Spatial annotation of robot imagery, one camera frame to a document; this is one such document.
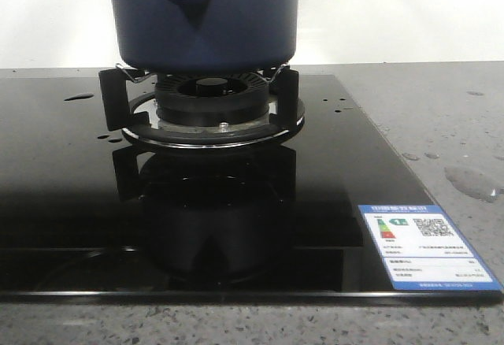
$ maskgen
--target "gray speckled countertop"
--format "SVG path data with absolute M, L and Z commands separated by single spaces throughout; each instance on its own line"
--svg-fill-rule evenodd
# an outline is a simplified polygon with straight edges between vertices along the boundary
M 493 203 L 470 198 L 444 172 L 447 166 L 467 166 L 504 188 L 504 62 L 299 70 L 336 75 L 400 154 L 419 157 L 409 166 L 504 280 L 504 197 Z M 503 344 L 503 328 L 502 306 L 0 305 L 0 344 L 5 345 Z

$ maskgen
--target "sticker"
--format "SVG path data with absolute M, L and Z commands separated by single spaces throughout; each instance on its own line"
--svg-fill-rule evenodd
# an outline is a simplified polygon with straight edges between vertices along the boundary
M 439 206 L 359 206 L 396 290 L 502 290 Z

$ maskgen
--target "qr code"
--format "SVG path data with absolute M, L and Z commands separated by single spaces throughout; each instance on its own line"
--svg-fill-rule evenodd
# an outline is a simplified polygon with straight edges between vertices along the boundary
M 423 236 L 454 236 L 443 219 L 413 219 Z

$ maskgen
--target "gas stove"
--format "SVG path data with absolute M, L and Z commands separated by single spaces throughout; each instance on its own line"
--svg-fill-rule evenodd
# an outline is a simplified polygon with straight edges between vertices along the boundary
M 166 124 L 152 99 L 173 84 L 211 95 L 253 76 L 128 83 L 131 101 L 120 91 L 113 117 L 98 78 L 49 75 L 0 80 L 3 301 L 502 301 L 491 271 L 334 76 L 300 76 L 295 117 L 275 119 L 265 97 L 268 113 L 252 125 L 277 127 L 255 142 L 229 141 L 250 129 L 211 115 L 208 126 L 161 113 L 179 118 Z M 149 128 L 163 139 L 143 136 Z M 184 142 L 188 128 L 212 142 Z M 401 253 L 405 228 L 428 238 L 418 251 L 430 256 Z M 475 271 L 436 279 L 408 264 L 418 258 Z

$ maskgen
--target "water droplet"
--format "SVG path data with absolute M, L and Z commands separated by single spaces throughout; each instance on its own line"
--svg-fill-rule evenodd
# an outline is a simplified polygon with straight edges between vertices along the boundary
M 77 99 L 88 99 L 93 98 L 95 95 L 93 93 L 80 93 L 78 95 L 73 95 L 72 97 L 65 98 L 64 101 L 76 101 Z
M 504 185 L 477 169 L 447 166 L 444 173 L 457 190 L 475 199 L 494 202 L 504 192 Z
M 411 160 L 411 161 L 418 161 L 418 160 L 420 160 L 420 158 L 417 155 L 415 155 L 415 154 L 408 154 L 408 153 L 405 152 L 404 154 L 402 154 L 402 156 L 404 158 L 407 158 L 408 160 Z
M 432 160 L 440 158 L 438 154 L 433 154 L 431 152 L 425 152 L 424 155 L 428 158 L 431 158 Z

